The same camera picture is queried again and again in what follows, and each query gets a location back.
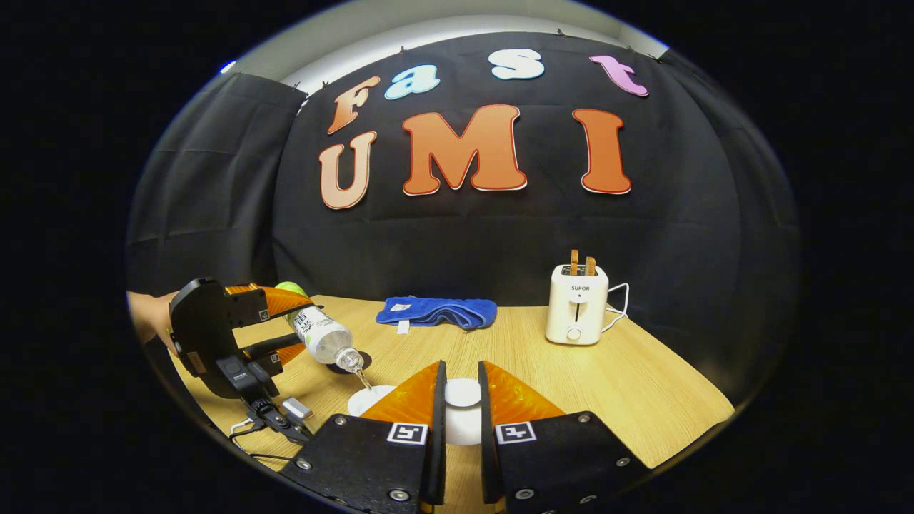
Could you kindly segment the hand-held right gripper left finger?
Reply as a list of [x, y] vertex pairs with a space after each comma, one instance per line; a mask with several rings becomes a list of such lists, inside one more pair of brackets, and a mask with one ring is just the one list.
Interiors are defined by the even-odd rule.
[[330, 417], [281, 475], [358, 512], [434, 512], [445, 500], [446, 384], [435, 361], [362, 415]]

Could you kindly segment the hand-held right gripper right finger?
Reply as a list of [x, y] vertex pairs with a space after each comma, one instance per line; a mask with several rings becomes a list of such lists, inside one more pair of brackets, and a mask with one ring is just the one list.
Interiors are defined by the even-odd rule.
[[482, 495], [496, 512], [595, 513], [652, 475], [596, 413], [565, 413], [489, 361], [478, 381]]

